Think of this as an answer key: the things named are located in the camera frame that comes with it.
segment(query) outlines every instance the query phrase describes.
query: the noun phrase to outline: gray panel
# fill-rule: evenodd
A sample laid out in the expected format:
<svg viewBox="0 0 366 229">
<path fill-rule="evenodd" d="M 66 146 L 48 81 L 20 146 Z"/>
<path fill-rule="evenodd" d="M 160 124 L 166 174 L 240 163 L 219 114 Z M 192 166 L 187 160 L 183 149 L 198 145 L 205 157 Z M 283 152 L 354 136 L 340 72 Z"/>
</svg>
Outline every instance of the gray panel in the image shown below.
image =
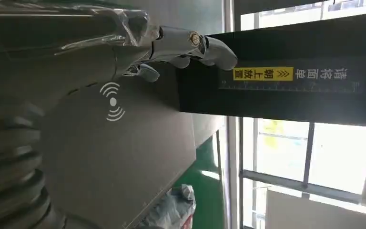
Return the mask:
<svg viewBox="0 0 366 229">
<path fill-rule="evenodd" d="M 194 141 L 196 148 L 212 136 L 222 125 L 226 118 L 221 115 L 193 114 Z"/>
<path fill-rule="evenodd" d="M 125 110 L 119 121 L 106 120 L 110 105 L 101 85 L 72 94 L 47 114 L 38 147 L 56 206 L 104 229 L 132 226 L 195 160 L 192 116 L 170 106 L 174 76 L 161 72 L 159 83 L 118 81 Z"/>
<path fill-rule="evenodd" d="M 223 32 L 222 0 L 115 0 L 145 9 L 161 25 L 196 30 L 202 34 Z"/>
</svg>

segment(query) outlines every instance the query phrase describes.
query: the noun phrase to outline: gray wall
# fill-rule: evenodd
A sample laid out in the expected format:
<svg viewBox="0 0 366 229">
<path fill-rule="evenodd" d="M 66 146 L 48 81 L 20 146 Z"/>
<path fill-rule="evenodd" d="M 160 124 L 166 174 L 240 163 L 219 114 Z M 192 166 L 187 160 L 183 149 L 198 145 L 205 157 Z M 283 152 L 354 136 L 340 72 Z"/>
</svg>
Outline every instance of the gray wall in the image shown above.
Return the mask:
<svg viewBox="0 0 366 229">
<path fill-rule="evenodd" d="M 151 18 L 161 25 L 196 30 L 202 34 L 224 31 L 222 0 L 115 0 L 114 2 L 145 9 Z M 223 124 L 222 116 L 193 114 L 196 147 Z"/>
<path fill-rule="evenodd" d="M 222 0 L 113 0 L 145 9 L 161 25 L 196 30 L 202 34 L 223 31 Z"/>
<path fill-rule="evenodd" d="M 195 160 L 192 116 L 176 109 L 174 68 L 156 83 L 121 78 L 125 115 L 109 122 L 102 84 L 64 98 L 41 124 L 55 206 L 103 229 L 134 226 Z"/>
<path fill-rule="evenodd" d="M 366 214 L 267 191 L 265 229 L 362 229 Z"/>
</svg>

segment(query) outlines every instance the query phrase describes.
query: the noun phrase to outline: yellow label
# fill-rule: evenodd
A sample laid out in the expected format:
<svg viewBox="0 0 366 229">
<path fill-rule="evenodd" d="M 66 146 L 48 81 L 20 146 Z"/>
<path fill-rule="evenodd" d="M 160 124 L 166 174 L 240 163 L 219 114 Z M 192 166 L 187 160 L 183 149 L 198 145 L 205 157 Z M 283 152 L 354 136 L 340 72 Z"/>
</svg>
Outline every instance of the yellow label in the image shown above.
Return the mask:
<svg viewBox="0 0 366 229">
<path fill-rule="evenodd" d="M 294 67 L 234 68 L 235 81 L 292 81 Z"/>
</svg>

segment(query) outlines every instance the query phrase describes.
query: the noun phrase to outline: window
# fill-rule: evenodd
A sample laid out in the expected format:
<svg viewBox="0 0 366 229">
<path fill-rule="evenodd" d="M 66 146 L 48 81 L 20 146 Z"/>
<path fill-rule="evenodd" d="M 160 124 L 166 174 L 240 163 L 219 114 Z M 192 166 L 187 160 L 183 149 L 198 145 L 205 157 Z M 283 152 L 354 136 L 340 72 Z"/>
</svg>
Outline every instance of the window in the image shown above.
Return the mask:
<svg viewBox="0 0 366 229">
<path fill-rule="evenodd" d="M 366 14 L 366 0 L 323 1 L 284 9 L 241 15 L 241 30 L 342 18 Z"/>
<path fill-rule="evenodd" d="M 366 0 L 331 0 L 243 14 L 240 29 L 360 14 L 366 14 Z M 366 127 L 253 118 L 240 122 L 245 227 L 264 229 L 268 188 L 366 212 L 358 205 L 366 178 Z"/>
<path fill-rule="evenodd" d="M 366 177 L 366 127 L 241 120 L 245 226 L 264 228 L 267 188 L 356 209 Z"/>
<path fill-rule="evenodd" d="M 365 178 L 366 127 L 315 124 L 309 182 L 362 194 Z"/>
</svg>

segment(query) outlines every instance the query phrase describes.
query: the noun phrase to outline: metal bar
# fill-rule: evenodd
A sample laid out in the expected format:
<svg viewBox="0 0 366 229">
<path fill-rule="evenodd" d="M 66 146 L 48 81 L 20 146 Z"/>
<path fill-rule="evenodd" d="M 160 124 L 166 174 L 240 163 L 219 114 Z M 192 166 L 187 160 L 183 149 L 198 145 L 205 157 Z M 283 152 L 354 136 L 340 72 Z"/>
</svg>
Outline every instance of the metal bar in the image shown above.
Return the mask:
<svg viewBox="0 0 366 229">
<path fill-rule="evenodd" d="M 229 187 L 231 200 L 231 229 L 240 227 L 239 207 L 239 131 L 237 117 L 228 117 L 228 159 L 229 159 Z"/>
<path fill-rule="evenodd" d="M 324 187 L 320 185 L 308 184 L 305 188 L 301 181 L 291 180 L 283 177 L 276 177 L 272 175 L 267 175 L 263 173 L 258 173 L 254 171 L 244 170 L 242 173 L 243 178 L 260 181 L 267 184 L 287 187 L 295 189 L 301 192 L 306 192 L 309 194 L 319 195 L 327 198 L 337 199 L 344 202 L 350 202 L 359 204 L 361 202 L 361 195 L 346 192 L 334 188 Z"/>
<path fill-rule="evenodd" d="M 308 187 L 309 171 L 311 170 L 312 144 L 314 143 L 315 123 L 309 123 L 308 142 L 306 143 L 306 156 L 304 167 L 304 181 L 303 186 Z"/>
<path fill-rule="evenodd" d="M 239 168 L 242 173 L 244 170 L 244 118 L 239 118 Z M 239 198 L 240 198 L 240 225 L 244 227 L 244 180 L 239 179 Z"/>
<path fill-rule="evenodd" d="M 325 1 L 322 1 L 322 5 L 321 5 L 321 20 L 323 20 L 323 13 L 325 11 Z"/>
<path fill-rule="evenodd" d="M 318 0 L 234 0 L 235 11 L 242 14 L 257 13 L 266 10 L 288 8 L 320 2 Z"/>
<path fill-rule="evenodd" d="M 292 140 L 308 140 L 308 138 L 306 138 L 306 137 L 285 136 L 285 135 L 269 134 L 269 133 L 263 133 L 263 132 L 259 132 L 259 134 L 265 135 L 265 136 L 271 136 L 271 137 L 287 138 L 287 139 L 292 139 Z"/>
<path fill-rule="evenodd" d="M 253 119 L 253 151 L 252 151 L 252 159 L 253 159 L 253 171 L 257 171 L 257 141 L 259 137 L 259 119 Z M 257 190 L 255 189 L 257 186 L 256 181 L 252 181 L 252 211 L 256 212 L 256 202 L 257 202 Z M 256 214 L 252 213 L 252 226 L 257 226 L 257 218 Z"/>
<path fill-rule="evenodd" d="M 254 13 L 254 29 L 260 28 L 260 13 Z"/>
</svg>

